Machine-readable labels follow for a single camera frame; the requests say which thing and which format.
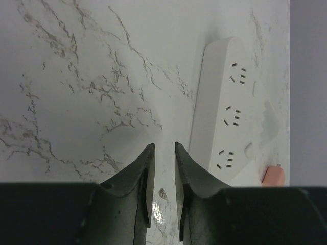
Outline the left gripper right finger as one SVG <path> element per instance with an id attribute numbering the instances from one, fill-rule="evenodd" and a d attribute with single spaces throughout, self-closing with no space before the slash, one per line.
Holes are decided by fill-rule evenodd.
<path id="1" fill-rule="evenodd" d="M 233 188 L 200 166 L 175 143 L 179 239 L 183 244 L 232 244 L 226 198 Z"/>

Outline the white triangular power strip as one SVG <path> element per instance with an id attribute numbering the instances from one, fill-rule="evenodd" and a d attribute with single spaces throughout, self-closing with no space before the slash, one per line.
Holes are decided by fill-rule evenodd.
<path id="1" fill-rule="evenodd" d="M 203 54 L 191 157 L 228 183 L 278 132 L 279 121 L 242 40 L 210 43 Z"/>

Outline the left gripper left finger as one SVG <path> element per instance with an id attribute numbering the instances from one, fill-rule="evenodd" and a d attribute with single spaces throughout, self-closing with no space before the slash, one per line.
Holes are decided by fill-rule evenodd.
<path id="1" fill-rule="evenodd" d="M 122 171 L 101 184 L 99 244 L 145 244 L 151 226 L 155 145 L 147 145 Z"/>

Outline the beige deer cube socket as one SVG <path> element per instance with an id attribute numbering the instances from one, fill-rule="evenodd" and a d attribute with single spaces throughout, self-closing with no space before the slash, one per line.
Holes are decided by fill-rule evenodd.
<path id="1" fill-rule="evenodd" d="M 280 164 L 276 166 L 271 165 L 267 167 L 265 175 L 262 179 L 262 186 L 264 187 L 281 187 L 285 183 L 285 172 Z"/>

